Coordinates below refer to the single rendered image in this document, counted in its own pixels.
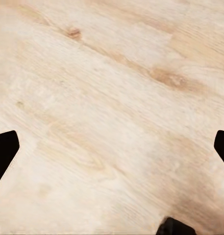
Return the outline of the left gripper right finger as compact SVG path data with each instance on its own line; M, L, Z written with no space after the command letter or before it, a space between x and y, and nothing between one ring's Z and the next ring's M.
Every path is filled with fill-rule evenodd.
M224 162L224 131L223 130L217 131L215 141L214 141L214 148Z

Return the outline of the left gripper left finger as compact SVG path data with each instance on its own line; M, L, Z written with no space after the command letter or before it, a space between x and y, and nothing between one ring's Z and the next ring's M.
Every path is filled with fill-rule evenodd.
M0 134L0 179L20 148L15 130Z

